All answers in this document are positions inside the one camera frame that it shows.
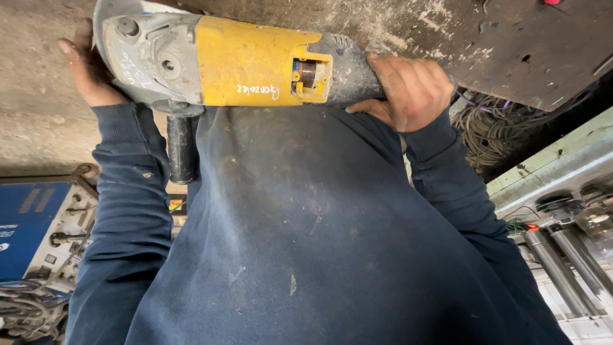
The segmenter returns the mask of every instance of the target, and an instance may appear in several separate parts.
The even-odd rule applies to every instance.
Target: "dark blue sleeve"
[[[448,110],[425,128],[400,136],[416,190],[481,253],[532,324],[558,337],[558,323],[508,238],[506,223],[496,218],[485,183],[466,161],[468,148],[451,127]]]
[[[166,140],[140,104],[93,107],[102,167],[92,244],[85,250],[70,300],[68,345],[123,344],[143,295],[166,260]]]

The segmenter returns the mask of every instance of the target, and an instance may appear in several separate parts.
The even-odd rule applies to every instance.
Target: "sweatshirt cuff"
[[[137,103],[92,107],[91,110],[98,117],[103,144],[146,141],[139,126]]]
[[[456,137],[451,127],[449,108],[445,109],[432,123],[411,133],[399,133],[406,142],[406,154],[411,161],[421,162],[445,151]]]

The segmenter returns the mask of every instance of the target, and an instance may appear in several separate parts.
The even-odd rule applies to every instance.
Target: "navy blue sweatshirt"
[[[571,344],[441,114],[398,134],[318,106],[224,107],[170,242],[151,111],[95,107],[102,166],[68,345]]]

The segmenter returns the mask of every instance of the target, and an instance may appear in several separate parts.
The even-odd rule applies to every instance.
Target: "workbench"
[[[186,0],[260,25],[340,33],[360,48],[430,58],[461,86],[551,111],[613,68],[613,1]]]

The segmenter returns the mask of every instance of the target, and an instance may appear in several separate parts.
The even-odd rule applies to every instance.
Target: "right hand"
[[[91,19],[84,18],[77,25],[72,41],[65,38],[58,39],[58,45],[64,52],[77,90],[90,107],[128,103],[119,91],[103,81],[104,73],[100,66],[94,63],[91,51],[93,36]]]
[[[368,99],[346,108],[366,112],[401,133],[415,132],[433,122],[448,107],[454,85],[436,61],[368,54],[370,67],[388,101]]]

